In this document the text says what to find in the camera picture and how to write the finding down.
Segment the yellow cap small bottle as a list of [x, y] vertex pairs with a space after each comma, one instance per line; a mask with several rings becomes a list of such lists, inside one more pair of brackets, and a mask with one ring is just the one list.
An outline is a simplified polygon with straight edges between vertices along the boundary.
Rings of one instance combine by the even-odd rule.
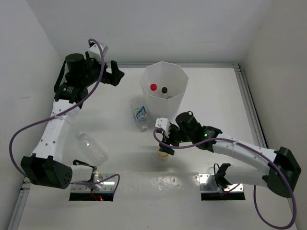
[[165, 162], [169, 159], [169, 154], [166, 152], [163, 152], [161, 148], [157, 150], [157, 157], [159, 161]]

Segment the red cap plastic bottle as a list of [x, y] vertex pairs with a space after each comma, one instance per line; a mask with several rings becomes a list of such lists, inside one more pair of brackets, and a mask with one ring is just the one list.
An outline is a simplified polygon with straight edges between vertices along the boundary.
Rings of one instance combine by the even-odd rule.
[[152, 84], [150, 85], [150, 90], [151, 90], [152, 92], [158, 92], [158, 87], [157, 87], [157, 85], [156, 85], [155, 83], [152, 83]]

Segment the light blue label bottle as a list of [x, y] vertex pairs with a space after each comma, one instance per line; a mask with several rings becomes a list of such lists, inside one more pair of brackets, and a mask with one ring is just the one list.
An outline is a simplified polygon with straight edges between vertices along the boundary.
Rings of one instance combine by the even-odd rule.
[[131, 101], [131, 107], [136, 124], [139, 126], [141, 132], [146, 131], [148, 129], [148, 116], [144, 100], [142, 98], [133, 98]]

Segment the black cap small bottle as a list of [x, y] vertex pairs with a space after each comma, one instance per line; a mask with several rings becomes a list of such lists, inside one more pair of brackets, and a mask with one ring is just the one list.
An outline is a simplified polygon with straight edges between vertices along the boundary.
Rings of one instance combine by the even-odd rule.
[[162, 94], [162, 96], [164, 97], [164, 98], [167, 98], [168, 97], [168, 88], [167, 87], [163, 87], [162, 89], [161, 89], [161, 94]]

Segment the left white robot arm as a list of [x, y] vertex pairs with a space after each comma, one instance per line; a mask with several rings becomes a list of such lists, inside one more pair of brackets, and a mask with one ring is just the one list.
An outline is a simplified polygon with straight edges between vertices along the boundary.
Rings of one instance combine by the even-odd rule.
[[87, 88], [96, 82], [117, 86], [124, 76], [116, 61], [111, 72], [107, 64], [91, 57], [74, 53], [65, 57], [54, 85], [54, 102], [50, 120], [31, 156], [24, 156], [21, 167], [34, 185], [66, 189], [70, 184], [93, 184], [97, 167], [74, 160], [72, 165], [62, 163], [63, 148], [74, 119], [89, 95]]

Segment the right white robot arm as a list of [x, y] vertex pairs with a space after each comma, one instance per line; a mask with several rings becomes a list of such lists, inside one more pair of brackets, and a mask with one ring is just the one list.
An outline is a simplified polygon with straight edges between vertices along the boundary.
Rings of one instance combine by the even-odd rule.
[[248, 167], [223, 163], [214, 176], [217, 186], [250, 184], [267, 187], [281, 197], [293, 195], [301, 168], [288, 148], [267, 149], [240, 141], [218, 128], [201, 125], [191, 111], [179, 114], [175, 121], [172, 124], [167, 118], [158, 118], [155, 122], [154, 133], [163, 136], [159, 141], [160, 152], [174, 155], [176, 149], [197, 147], [223, 154]]

